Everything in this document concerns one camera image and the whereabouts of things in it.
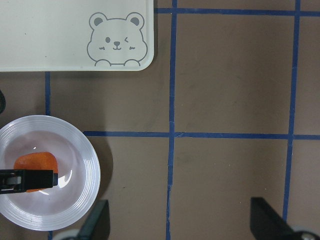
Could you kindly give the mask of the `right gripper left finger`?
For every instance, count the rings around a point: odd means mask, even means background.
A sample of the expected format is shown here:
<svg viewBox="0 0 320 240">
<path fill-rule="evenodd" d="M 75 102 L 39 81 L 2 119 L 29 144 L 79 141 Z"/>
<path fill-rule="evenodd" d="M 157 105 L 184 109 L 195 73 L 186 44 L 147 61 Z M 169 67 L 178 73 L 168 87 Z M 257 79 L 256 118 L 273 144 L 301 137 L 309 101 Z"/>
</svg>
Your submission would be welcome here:
<svg viewBox="0 0 320 240">
<path fill-rule="evenodd" d="M 108 240 L 110 236 L 109 201 L 99 200 L 80 229 L 56 235 L 57 240 Z"/>
</svg>

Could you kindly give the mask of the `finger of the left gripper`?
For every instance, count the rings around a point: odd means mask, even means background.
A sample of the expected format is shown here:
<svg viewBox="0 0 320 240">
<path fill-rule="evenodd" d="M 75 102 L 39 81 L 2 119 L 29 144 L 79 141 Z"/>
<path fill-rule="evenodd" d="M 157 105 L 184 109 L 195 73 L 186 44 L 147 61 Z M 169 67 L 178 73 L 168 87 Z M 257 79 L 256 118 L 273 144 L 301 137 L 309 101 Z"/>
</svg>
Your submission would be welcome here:
<svg viewBox="0 0 320 240">
<path fill-rule="evenodd" d="M 29 190 L 50 189 L 58 185 L 53 170 L 1 169 L 0 194 L 25 193 Z"/>
</svg>

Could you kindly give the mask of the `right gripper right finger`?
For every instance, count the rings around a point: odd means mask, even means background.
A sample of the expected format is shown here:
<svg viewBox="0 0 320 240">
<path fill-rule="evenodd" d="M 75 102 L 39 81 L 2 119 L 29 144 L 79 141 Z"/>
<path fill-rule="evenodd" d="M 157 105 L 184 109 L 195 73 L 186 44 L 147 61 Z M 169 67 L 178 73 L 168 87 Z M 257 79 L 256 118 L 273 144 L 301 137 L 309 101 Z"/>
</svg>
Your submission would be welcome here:
<svg viewBox="0 0 320 240">
<path fill-rule="evenodd" d="M 318 240 L 319 235 L 293 230 L 262 197 L 250 199 L 250 231 L 256 240 Z"/>
</svg>

